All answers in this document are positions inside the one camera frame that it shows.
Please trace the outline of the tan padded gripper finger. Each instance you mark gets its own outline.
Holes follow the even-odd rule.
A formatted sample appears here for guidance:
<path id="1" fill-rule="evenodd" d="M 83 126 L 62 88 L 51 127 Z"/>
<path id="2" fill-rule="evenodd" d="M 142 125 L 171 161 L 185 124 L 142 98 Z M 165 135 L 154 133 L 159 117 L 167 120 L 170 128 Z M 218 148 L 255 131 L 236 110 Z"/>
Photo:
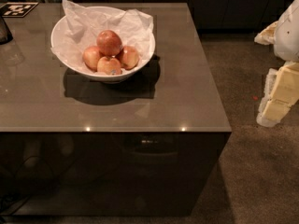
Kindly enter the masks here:
<path id="1" fill-rule="evenodd" d="M 274 127 L 299 100 L 299 63 L 285 62 L 278 70 L 270 69 L 263 93 L 256 121 Z"/>

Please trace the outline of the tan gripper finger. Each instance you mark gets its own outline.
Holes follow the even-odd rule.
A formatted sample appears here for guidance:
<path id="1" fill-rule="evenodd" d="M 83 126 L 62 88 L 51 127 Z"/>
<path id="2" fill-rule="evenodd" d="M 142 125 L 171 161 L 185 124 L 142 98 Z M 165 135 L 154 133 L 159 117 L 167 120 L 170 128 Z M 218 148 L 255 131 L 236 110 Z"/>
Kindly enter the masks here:
<path id="1" fill-rule="evenodd" d="M 276 21 L 272 22 L 254 37 L 254 42 L 261 45 L 274 45 L 277 25 Z"/>

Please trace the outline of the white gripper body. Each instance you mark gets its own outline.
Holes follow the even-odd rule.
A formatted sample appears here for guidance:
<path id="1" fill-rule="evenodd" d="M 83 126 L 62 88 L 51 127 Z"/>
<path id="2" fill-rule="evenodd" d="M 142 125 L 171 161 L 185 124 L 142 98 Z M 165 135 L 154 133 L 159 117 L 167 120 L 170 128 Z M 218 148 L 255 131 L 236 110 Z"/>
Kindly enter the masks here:
<path id="1" fill-rule="evenodd" d="M 299 62 L 299 0 L 293 0 L 280 16 L 274 38 L 274 52 L 279 58 Z"/>

